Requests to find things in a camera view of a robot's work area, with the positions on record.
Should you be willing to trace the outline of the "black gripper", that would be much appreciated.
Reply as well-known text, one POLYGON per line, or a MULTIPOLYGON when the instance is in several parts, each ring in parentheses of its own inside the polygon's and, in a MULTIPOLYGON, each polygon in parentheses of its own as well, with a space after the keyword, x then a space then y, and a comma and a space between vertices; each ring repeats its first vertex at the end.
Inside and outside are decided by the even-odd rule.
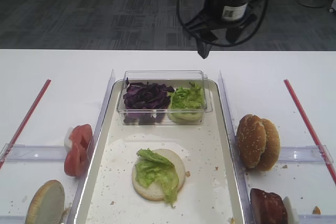
POLYGON ((249 0, 205 0, 203 9, 186 27, 199 33, 197 52, 206 59, 212 48, 211 43, 217 42, 217 36, 211 30, 226 30, 226 40, 236 43, 243 30, 257 20, 257 15, 248 6, 249 0))

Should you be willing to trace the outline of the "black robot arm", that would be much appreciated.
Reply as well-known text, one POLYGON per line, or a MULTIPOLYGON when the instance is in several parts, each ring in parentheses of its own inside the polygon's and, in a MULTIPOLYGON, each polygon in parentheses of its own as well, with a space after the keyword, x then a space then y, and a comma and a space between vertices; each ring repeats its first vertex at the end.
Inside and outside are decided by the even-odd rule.
POLYGON ((202 10, 186 23, 196 38, 198 54, 207 58, 212 43, 218 38, 215 30, 226 30, 225 39, 232 46, 242 32, 257 20, 257 16, 248 7, 249 0, 204 0, 202 10))

